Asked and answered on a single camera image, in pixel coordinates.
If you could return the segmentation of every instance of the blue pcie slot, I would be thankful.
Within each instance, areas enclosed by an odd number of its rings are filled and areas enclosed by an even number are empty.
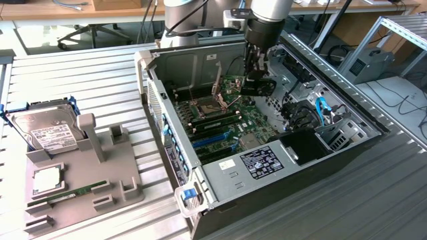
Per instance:
[[[231,132],[232,132],[232,130],[228,130],[228,132],[226,132],[226,133],[223,133],[220,135],[216,135],[214,137],[210,137],[208,139],[204,139],[201,141],[195,142],[192,144],[192,147],[193,148],[199,148],[199,147],[203,147],[203,146],[205,146],[208,144],[212,144],[215,142],[226,140],[228,138],[228,135],[230,135]]]

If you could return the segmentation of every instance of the motherboard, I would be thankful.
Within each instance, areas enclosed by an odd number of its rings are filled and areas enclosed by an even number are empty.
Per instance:
[[[199,97],[187,90],[191,99],[175,102],[175,111],[201,164],[266,144],[278,134],[254,99],[240,95],[242,79],[242,76],[227,75],[215,83],[208,95]]]

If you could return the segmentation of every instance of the metal workbench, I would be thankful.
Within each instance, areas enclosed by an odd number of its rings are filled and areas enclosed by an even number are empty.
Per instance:
[[[72,93],[81,112],[96,116],[96,131],[124,124],[145,194],[140,203],[39,239],[97,239],[99,232],[120,239],[189,239],[139,102],[133,52],[147,48],[153,45],[31,55],[3,68],[1,103]],[[424,239],[427,153],[395,124],[388,127],[388,138],[338,174],[205,239]],[[21,240],[25,144],[9,127],[0,129],[0,239]]]

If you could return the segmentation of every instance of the hard drive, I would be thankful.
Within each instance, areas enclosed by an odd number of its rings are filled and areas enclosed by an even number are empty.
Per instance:
[[[76,100],[59,99],[21,106],[8,105],[3,119],[27,141],[29,150],[59,154],[77,148],[85,133],[77,128]]]

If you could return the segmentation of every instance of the robotic end effector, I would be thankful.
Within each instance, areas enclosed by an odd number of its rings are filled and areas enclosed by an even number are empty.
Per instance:
[[[244,86],[248,89],[256,89],[259,80],[268,73],[264,63],[267,51],[276,45],[292,2],[292,0],[254,0],[251,9],[231,10],[234,18],[246,19],[244,75],[247,79],[242,84],[242,90]]]

